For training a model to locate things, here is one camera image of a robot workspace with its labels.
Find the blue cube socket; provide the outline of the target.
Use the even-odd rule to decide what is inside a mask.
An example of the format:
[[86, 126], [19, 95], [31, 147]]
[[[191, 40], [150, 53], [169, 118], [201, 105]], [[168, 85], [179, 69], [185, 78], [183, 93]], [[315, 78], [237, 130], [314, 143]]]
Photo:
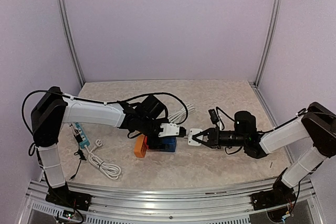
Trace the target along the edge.
[[176, 137], [163, 137], [161, 138], [161, 145], [159, 147], [159, 150], [161, 152], [172, 152], [174, 153], [176, 151], [176, 144], [177, 140]]

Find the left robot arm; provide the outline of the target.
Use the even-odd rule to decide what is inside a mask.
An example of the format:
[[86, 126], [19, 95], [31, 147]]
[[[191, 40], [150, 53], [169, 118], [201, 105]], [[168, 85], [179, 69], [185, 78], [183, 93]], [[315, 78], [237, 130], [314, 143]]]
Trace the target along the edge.
[[24, 116], [22, 120], [33, 137], [48, 189], [64, 206], [73, 201], [74, 195], [65, 181], [57, 148], [63, 124], [101, 124], [152, 138], [186, 135], [186, 129], [180, 123], [168, 119], [169, 112], [158, 99], [159, 92], [107, 102], [75, 97], [54, 86], [49, 90], [35, 90], [27, 98], [37, 93], [43, 93], [43, 97], [30, 113], [31, 123], [28, 124]]

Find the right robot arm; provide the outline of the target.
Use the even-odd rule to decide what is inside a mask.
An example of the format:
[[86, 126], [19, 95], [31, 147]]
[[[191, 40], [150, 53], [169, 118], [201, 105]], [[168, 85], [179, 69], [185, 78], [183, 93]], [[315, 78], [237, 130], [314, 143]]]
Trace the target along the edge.
[[256, 159], [296, 141], [311, 139], [312, 146], [286, 168], [269, 192], [273, 205], [281, 204], [292, 189], [314, 172], [325, 159], [335, 156], [335, 114], [318, 102], [300, 110], [294, 118], [267, 131], [259, 131], [256, 118], [248, 111], [234, 115], [234, 130], [225, 131], [218, 125], [192, 135], [192, 140], [209, 148], [241, 147]]

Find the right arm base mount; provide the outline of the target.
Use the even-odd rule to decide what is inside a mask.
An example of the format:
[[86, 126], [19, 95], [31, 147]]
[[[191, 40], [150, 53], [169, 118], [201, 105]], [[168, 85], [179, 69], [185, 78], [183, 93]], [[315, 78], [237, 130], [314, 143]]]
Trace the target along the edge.
[[254, 210], [262, 210], [294, 202], [296, 195], [293, 191], [284, 195], [281, 191], [267, 190], [254, 193], [250, 196]]

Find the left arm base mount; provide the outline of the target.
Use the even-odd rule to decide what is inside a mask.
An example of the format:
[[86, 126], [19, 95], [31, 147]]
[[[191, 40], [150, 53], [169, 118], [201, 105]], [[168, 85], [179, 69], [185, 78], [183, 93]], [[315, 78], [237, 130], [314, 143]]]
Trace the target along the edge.
[[49, 187], [45, 200], [56, 205], [88, 211], [91, 198], [90, 194], [71, 191], [65, 184], [58, 188]]

